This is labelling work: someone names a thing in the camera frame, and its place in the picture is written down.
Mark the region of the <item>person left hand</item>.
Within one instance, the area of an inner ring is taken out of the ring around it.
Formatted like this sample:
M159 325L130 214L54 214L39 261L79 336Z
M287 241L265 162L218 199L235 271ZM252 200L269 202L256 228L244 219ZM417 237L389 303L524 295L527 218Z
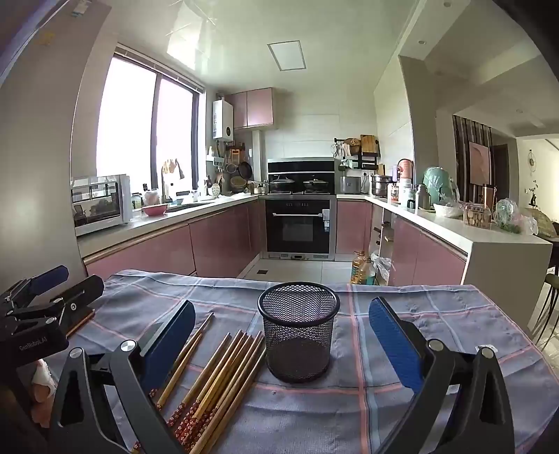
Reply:
M50 423L57 383L43 359L37 360L34 365L35 372L31 378L29 388L33 402L31 418L34 423L47 429Z

